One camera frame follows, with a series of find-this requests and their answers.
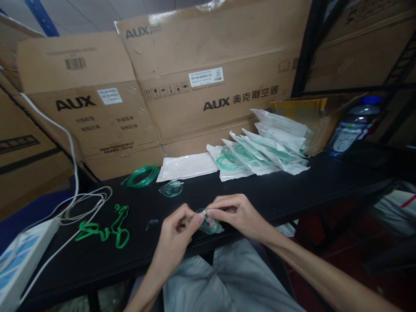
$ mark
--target power strip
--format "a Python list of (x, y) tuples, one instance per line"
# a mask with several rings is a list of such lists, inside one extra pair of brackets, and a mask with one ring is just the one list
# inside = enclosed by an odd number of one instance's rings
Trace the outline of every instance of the power strip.
[[(20, 297), (58, 228), (59, 219), (52, 218), (20, 235), (16, 255), (0, 273), (0, 311), (17, 310)], [(1, 255), (0, 266), (12, 255), (18, 238)]]

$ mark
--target plastic bottle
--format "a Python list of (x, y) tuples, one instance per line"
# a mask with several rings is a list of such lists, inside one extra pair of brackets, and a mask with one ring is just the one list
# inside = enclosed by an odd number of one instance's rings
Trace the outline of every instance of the plastic bottle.
[(360, 105), (350, 109), (341, 119), (325, 152), (342, 158), (354, 141), (363, 139), (380, 113), (379, 104), (382, 99), (380, 96), (362, 97)]

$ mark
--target blue bottle cap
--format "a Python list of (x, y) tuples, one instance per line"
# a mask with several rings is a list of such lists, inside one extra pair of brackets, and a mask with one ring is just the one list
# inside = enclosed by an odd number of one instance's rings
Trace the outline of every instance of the blue bottle cap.
[(362, 97), (360, 103), (361, 104), (378, 104), (381, 102), (383, 97), (381, 96), (372, 96), (372, 97)]

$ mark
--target plastic bag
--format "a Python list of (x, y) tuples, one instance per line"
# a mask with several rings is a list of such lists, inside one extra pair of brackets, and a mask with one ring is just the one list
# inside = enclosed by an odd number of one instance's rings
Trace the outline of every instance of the plastic bag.
[(215, 159), (220, 169), (221, 182), (250, 176), (253, 173), (237, 159), (226, 146), (212, 146), (207, 144), (207, 151)]
[(156, 182), (189, 179), (218, 171), (217, 164), (209, 153), (183, 157), (165, 157)]
[(299, 154), (301, 147), (306, 140), (304, 137), (292, 135), (265, 123), (255, 123), (254, 125), (262, 137), (278, 142), (286, 148), (287, 152), (293, 151), (294, 153)]
[(297, 175), (302, 171), (309, 169), (309, 167), (306, 167), (308, 161), (302, 159), (301, 157), (290, 156), (286, 153), (278, 152), (277, 150), (275, 150), (274, 153), (271, 147), (268, 148), (266, 146), (257, 144), (254, 141), (250, 140), (247, 136), (242, 136), (241, 138), (245, 140), (247, 144), (250, 144), (253, 148), (263, 153), (267, 158), (273, 161), (273, 163), (276, 166), (278, 166), (287, 173)]
[(240, 143), (231, 142), (225, 139), (222, 140), (235, 157), (237, 157), (249, 171), (257, 174), (258, 176), (280, 171), (280, 168), (276, 166), (256, 160), (253, 155)]
[(247, 137), (250, 139), (251, 142), (254, 142), (261, 146), (266, 147), (269, 152), (275, 154), (282, 160), (285, 160), (291, 163), (300, 163), (303, 165), (306, 165), (308, 163), (307, 160), (302, 158), (302, 157), (305, 157), (303, 154), (295, 153), (294, 151), (283, 147), (280, 143), (276, 142), (273, 139), (259, 136), (258, 134), (252, 133), (245, 129), (243, 129), (243, 131), (247, 135)]
[(308, 131), (311, 132), (306, 125), (292, 119), (269, 113), (266, 110), (252, 109), (251, 111), (255, 113), (260, 122), (289, 134), (304, 138)]

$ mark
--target white label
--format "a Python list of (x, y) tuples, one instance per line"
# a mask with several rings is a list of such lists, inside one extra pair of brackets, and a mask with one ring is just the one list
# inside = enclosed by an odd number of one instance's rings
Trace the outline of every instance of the white label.
[(224, 81), (222, 67), (191, 73), (189, 74), (189, 81), (192, 88)]
[(123, 102), (117, 88), (97, 90), (97, 92), (101, 96), (105, 105)]
[(360, 135), (361, 129), (348, 130), (342, 129), (339, 137), (334, 143), (334, 150), (337, 152), (345, 152), (350, 148), (355, 139)]

